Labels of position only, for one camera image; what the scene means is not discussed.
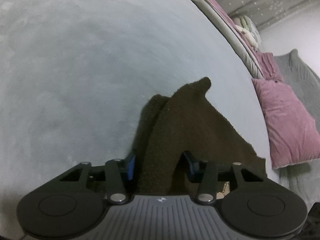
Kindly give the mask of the dark brown patterned sweater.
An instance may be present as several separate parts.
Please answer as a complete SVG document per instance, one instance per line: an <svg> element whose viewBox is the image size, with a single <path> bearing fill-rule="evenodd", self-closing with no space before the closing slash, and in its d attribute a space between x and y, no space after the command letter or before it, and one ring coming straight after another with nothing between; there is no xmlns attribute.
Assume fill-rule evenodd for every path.
<svg viewBox="0 0 320 240"><path fill-rule="evenodd" d="M266 160L206 99L210 87L210 79L204 77L171 97L155 95L144 106L132 145L135 194L195 197L199 185L184 174L180 161L184 151L200 160L240 162L266 175Z"/></svg>

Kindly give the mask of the large pink pillow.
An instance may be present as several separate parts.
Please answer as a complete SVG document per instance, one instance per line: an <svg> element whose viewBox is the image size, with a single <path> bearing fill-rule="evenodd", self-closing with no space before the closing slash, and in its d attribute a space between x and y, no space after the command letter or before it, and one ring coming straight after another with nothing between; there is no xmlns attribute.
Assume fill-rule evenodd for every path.
<svg viewBox="0 0 320 240"><path fill-rule="evenodd" d="M253 79L266 122L273 169L319 159L319 133L293 89L282 82Z"/></svg>

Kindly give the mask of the light blue bed sheet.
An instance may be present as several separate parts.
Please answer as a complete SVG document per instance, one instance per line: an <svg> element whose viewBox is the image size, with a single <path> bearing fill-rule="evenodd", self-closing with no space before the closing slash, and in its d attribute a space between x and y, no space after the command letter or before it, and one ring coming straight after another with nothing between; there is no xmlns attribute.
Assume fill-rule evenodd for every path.
<svg viewBox="0 0 320 240"><path fill-rule="evenodd" d="M124 157L151 97L205 76L208 101L269 158L252 77L191 0L1 0L1 235L22 236L25 194Z"/></svg>

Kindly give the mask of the white plush toy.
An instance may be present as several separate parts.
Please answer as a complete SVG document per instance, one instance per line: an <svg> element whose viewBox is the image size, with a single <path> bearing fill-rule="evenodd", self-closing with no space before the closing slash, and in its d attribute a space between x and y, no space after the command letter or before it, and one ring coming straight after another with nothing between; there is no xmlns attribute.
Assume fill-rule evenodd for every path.
<svg viewBox="0 0 320 240"><path fill-rule="evenodd" d="M257 50L258 43L255 40L253 34L241 26L235 25L235 27L237 31L240 32L245 37L245 40L250 44L250 46L253 47L255 50Z"/></svg>

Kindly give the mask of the grey white small pillow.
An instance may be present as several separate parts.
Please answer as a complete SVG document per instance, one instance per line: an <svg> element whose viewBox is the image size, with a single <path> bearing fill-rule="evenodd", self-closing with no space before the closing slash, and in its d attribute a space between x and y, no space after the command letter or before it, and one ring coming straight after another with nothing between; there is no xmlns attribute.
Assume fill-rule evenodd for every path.
<svg viewBox="0 0 320 240"><path fill-rule="evenodd" d="M258 48L261 46L261 37L260 37L259 31L256 28L253 21L248 16L244 15L244 16L235 17L233 18L233 22L235 25L241 26L247 29L248 31L250 31L258 43Z"/></svg>

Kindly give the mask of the pink grey duvet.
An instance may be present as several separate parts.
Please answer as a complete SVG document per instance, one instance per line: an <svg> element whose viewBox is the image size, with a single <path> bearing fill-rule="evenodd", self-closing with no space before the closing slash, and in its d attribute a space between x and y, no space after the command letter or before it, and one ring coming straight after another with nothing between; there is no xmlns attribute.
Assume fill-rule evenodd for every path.
<svg viewBox="0 0 320 240"><path fill-rule="evenodd" d="M263 79L263 71L255 49L216 0L191 0L219 30L240 57L253 78Z"/></svg>

